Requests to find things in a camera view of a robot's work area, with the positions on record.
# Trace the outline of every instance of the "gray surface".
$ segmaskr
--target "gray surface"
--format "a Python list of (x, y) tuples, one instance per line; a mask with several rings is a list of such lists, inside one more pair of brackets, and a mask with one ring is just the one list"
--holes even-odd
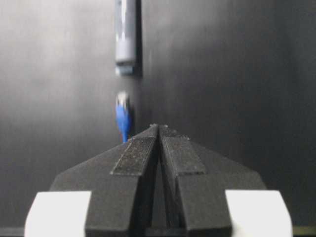
[(23, 226), (36, 192), (121, 142), (113, 0), (0, 1), (0, 227)]

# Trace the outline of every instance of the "black wall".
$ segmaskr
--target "black wall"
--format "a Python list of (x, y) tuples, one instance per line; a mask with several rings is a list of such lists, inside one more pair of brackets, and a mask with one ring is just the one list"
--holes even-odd
[(168, 124), (259, 171), (295, 222), (311, 220), (315, 7), (144, 0), (136, 79), (115, 76), (114, 1), (0, 1), (0, 227), (23, 225), (57, 173), (120, 143), (121, 89), (136, 132)]
[(143, 1), (140, 124), (167, 124), (259, 171), (295, 225), (316, 224), (315, 9)]

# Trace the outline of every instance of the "gray cylinder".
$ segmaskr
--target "gray cylinder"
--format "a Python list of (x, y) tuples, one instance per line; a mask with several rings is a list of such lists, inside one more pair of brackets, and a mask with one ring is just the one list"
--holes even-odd
[(115, 0), (116, 65), (136, 65), (136, 0)]

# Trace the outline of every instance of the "black surface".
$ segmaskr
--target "black surface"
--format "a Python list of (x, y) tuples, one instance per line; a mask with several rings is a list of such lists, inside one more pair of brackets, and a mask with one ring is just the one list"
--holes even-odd
[(225, 189), (264, 190), (259, 174), (159, 128), (167, 226), (185, 228), (191, 237), (231, 236)]
[(140, 125), (258, 171), (316, 225), (314, 0), (145, 0)]
[(155, 145), (155, 138), (133, 139), (111, 171), (112, 175), (142, 176), (147, 166), (148, 156)]
[(56, 174), (121, 142), (122, 89), (136, 133), (178, 129), (259, 171), (294, 224), (316, 225), (314, 1), (141, 7), (138, 79), (115, 76), (112, 1), (0, 1), (0, 226), (23, 226)]
[[(149, 128), (150, 134), (157, 133), (157, 128)], [(142, 236), (150, 225), (158, 157), (157, 146), (153, 146), (156, 139), (146, 134), (66, 170), (53, 182), (50, 191), (92, 191), (85, 223), (87, 237)], [(133, 143), (146, 155), (142, 172), (110, 174)], [(129, 162), (137, 163), (138, 158), (129, 157)]]

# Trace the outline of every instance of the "blue cable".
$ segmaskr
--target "blue cable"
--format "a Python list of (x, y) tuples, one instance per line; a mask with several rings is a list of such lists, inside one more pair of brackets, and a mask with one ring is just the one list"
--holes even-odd
[(116, 119), (118, 124), (118, 129), (120, 130), (123, 142), (127, 142), (128, 132), (130, 129), (130, 115), (128, 109), (124, 109), (122, 105), (116, 105)]

